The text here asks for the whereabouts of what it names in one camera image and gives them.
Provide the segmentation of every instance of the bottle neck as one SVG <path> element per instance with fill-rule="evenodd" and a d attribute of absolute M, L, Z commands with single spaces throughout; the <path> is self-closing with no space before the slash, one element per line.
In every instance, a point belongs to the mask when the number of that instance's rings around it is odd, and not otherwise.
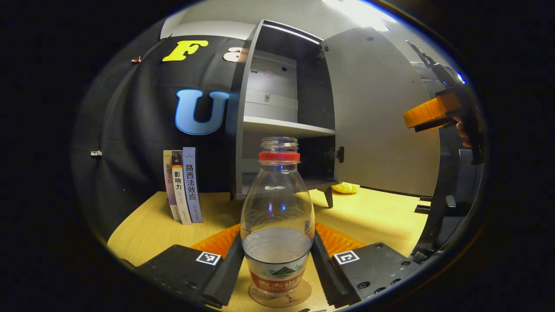
<path fill-rule="evenodd" d="M 296 172 L 297 171 L 297 164 L 296 163 L 282 163 L 282 162 L 261 162 L 262 171 L 264 172 Z"/>

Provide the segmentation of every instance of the cabinet shelf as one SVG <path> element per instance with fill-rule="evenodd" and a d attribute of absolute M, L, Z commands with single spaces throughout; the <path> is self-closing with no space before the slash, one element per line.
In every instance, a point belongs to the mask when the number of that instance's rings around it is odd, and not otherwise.
<path fill-rule="evenodd" d="M 294 137 L 297 139 L 335 135 L 335 130 L 331 129 L 250 116 L 243 118 L 243 131 L 261 133 L 266 136 Z"/>

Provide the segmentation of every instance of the book spine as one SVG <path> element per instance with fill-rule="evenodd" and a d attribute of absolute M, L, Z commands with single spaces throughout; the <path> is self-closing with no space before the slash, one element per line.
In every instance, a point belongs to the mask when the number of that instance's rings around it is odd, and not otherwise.
<path fill-rule="evenodd" d="M 173 170 L 171 168 L 171 150 L 164 151 L 164 180 L 166 182 L 166 193 L 168 195 L 168 203 L 170 204 L 171 215 L 175 221 L 181 221 L 179 217 L 179 209 L 175 200 L 175 191 L 173 189 Z"/>
<path fill-rule="evenodd" d="M 196 183 L 196 148 L 183 148 L 183 174 L 187 203 L 193 223 L 202 223 L 203 215 L 200 212 L 199 191 Z"/>
<path fill-rule="evenodd" d="M 185 198 L 185 187 L 183 182 L 183 152 L 181 150 L 171 151 L 171 171 L 174 177 L 175 199 L 179 210 L 181 223 L 192 224 L 187 200 Z"/>

